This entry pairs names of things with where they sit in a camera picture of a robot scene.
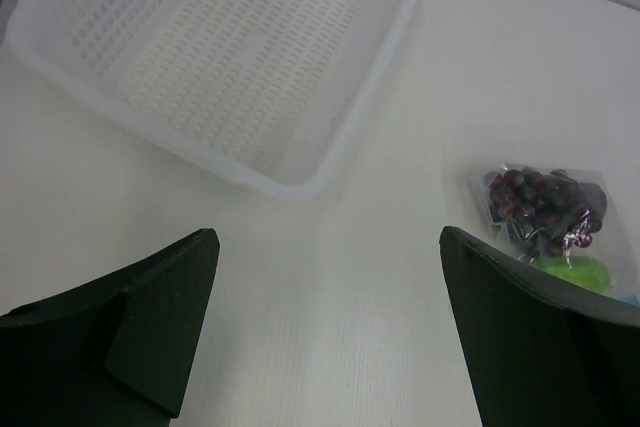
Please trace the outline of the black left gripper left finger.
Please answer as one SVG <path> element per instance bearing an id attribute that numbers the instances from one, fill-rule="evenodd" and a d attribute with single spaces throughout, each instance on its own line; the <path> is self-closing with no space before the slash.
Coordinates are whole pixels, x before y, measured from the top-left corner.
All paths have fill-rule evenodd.
<path id="1" fill-rule="evenodd" d="M 4 426 L 179 417 L 219 258 L 212 229 L 1 317 Z"/>

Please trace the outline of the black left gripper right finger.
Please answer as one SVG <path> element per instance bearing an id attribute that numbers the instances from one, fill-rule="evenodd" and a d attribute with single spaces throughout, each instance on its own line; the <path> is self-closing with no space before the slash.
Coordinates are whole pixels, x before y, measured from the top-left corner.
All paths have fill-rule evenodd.
<path id="1" fill-rule="evenodd" d="M 636 426 L 639 309 L 447 226 L 443 274 L 485 426 Z"/>

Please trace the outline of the fake green vegetable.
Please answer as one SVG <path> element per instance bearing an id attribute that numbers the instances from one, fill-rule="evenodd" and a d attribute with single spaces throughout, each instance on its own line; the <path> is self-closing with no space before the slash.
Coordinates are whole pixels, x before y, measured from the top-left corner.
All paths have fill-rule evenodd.
<path id="1" fill-rule="evenodd" d="M 539 270 L 586 290 L 602 294 L 612 286 L 608 267 L 589 256 L 551 257 L 534 263 Z"/>

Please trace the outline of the clear zip top bag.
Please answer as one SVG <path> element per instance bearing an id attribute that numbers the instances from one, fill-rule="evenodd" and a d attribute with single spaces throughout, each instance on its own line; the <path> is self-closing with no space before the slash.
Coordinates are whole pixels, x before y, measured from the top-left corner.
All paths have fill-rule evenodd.
<path id="1" fill-rule="evenodd" d="M 468 187 L 493 245 L 592 292 L 639 303 L 639 264 L 603 176 L 522 164 L 481 166 Z"/>

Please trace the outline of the fake purple grape bunch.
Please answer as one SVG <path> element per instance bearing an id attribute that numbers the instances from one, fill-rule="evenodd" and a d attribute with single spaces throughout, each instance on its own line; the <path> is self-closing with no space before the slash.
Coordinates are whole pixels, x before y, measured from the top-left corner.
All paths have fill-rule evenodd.
<path id="1" fill-rule="evenodd" d="M 490 224 L 506 233 L 528 263 L 590 247 L 608 210 L 599 184 L 562 169 L 503 166 L 484 174 L 479 194 Z"/>

